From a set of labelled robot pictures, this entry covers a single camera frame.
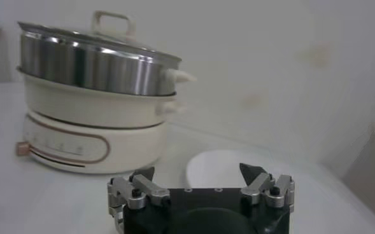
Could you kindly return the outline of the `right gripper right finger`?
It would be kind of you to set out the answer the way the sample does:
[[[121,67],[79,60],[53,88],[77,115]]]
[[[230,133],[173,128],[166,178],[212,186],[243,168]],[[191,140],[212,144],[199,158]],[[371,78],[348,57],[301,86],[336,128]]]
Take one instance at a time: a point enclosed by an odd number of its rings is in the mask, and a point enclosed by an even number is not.
[[[290,212],[294,211],[295,181],[292,176],[280,175],[275,179],[262,167],[245,163],[240,163],[239,169],[246,183],[240,193],[250,205],[258,205],[263,198],[270,208],[288,207]]]

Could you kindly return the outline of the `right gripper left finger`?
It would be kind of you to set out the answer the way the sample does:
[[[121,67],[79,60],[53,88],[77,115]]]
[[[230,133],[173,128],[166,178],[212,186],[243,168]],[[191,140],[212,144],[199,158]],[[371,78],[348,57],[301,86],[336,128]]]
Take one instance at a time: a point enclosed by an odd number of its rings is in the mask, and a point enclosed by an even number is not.
[[[124,207],[144,209],[148,204],[170,206],[170,191],[156,185],[152,179],[154,167],[135,170],[128,179],[113,177],[108,182],[108,212],[118,233],[124,233]]]

